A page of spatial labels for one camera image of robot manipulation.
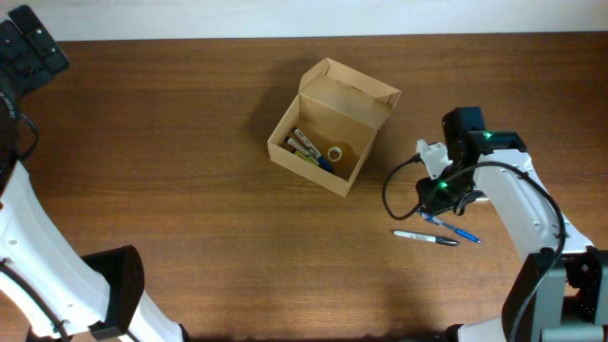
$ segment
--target box lid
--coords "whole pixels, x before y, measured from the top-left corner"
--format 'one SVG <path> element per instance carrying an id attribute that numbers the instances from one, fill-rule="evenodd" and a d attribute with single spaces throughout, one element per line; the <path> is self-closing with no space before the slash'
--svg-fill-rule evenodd
<path id="1" fill-rule="evenodd" d="M 397 104 L 401 90 L 325 58 L 306 72 L 298 93 L 379 129 Z"/>

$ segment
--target white wall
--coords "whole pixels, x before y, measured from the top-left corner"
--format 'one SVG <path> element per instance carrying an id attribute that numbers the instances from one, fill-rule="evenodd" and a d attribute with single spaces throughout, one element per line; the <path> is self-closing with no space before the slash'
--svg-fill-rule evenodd
<path id="1" fill-rule="evenodd" d="M 57 40 L 608 30 L 608 0 L 0 0 Z"/>

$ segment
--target open cardboard box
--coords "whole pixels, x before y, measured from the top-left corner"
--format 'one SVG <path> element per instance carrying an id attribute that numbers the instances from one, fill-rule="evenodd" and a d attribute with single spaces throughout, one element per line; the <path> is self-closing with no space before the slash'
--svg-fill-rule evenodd
<path id="1" fill-rule="evenodd" d="M 270 159 L 346 197 L 399 96 L 401 90 L 326 58 L 302 76 L 297 96 L 268 140 Z M 294 127 L 326 158 L 329 147 L 347 143 L 350 162 L 331 174 L 300 159 L 284 143 Z"/>

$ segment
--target blue pen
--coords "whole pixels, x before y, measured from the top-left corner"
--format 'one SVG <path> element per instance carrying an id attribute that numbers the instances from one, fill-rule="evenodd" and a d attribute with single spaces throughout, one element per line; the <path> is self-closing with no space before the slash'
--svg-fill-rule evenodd
<path id="1" fill-rule="evenodd" d="M 433 217 L 433 216 L 431 216 L 431 215 L 423 212 L 421 209 L 418 209 L 418 214 L 420 214 L 420 216 L 423 219 L 425 219 L 425 221 L 428 222 L 428 223 L 432 223 L 432 224 L 435 224 L 435 225 L 438 225 L 438 226 L 444 226 L 447 229 L 451 230 L 452 232 L 458 234 L 459 236 L 461 236 L 463 238 L 466 238 L 466 239 L 471 240 L 471 241 L 476 242 L 476 243 L 482 243 L 482 241 L 480 239 L 476 238 L 472 234 L 470 234 L 470 233 L 468 233 L 468 232 L 466 232 L 466 231 L 464 231 L 464 230 L 462 230 L 460 228 L 456 228 L 456 227 L 454 227 L 453 225 L 451 225 L 449 223 L 445 223 L 442 220 L 440 220 L 440 219 L 438 219 L 436 217 Z"/>

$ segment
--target brown tabletop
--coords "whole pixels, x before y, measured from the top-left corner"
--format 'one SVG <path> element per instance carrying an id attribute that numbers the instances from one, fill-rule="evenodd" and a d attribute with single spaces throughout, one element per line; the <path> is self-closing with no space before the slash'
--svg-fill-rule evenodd
<path id="1" fill-rule="evenodd" d="M 380 198 L 416 140 L 443 140 L 455 106 L 517 131 L 563 212 L 608 248 L 607 33 L 63 47 L 71 70 L 23 101 L 41 132 L 33 187 L 78 254 L 136 246 L 146 290 L 194 336 L 416 334 L 499 314 L 521 265 L 491 204 L 444 215 L 484 242 L 447 248 L 394 237 L 452 235 L 392 220 Z M 345 199 L 266 148 L 323 57 L 403 90 Z M 395 211 L 415 204 L 425 174 L 396 176 Z M 28 322 L 4 295 L 0 316 L 0 340 L 23 340 Z"/>

